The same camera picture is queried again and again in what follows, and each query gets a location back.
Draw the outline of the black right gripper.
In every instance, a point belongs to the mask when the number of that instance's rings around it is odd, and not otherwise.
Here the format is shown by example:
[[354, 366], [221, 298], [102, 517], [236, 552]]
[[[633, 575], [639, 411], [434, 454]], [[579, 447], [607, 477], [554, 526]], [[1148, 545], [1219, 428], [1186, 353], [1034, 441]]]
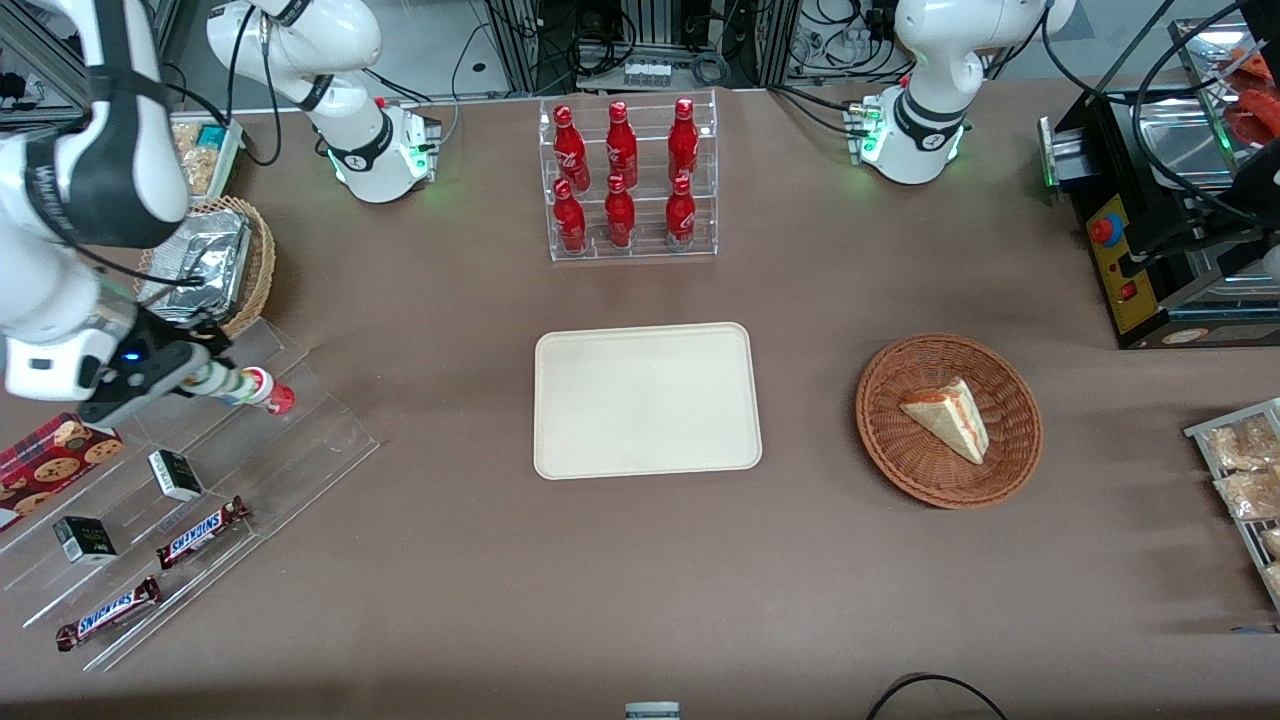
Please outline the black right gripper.
[[138, 307], [92, 395], [78, 404], [78, 416], [92, 427], [116, 427], [155, 398], [210, 396], [214, 377], [197, 372], [220, 361], [230, 346], [224, 329], [204, 314], [174, 323]]

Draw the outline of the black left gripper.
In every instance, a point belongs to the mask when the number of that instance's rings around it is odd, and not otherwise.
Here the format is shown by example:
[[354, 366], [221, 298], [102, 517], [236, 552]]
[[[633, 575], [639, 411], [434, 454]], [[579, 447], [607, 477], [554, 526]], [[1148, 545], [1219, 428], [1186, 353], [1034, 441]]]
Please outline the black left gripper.
[[[1240, 164], [1226, 190], [1226, 204], [1277, 233], [1277, 178], [1279, 138], [1272, 138]], [[1226, 214], [1143, 214], [1124, 225], [1128, 251], [1123, 277], [1134, 278], [1157, 260], [1174, 256], [1169, 263], [1170, 291], [1197, 283], [1208, 291], [1262, 291], [1263, 245], [1222, 243], [1249, 232], [1249, 223]]]

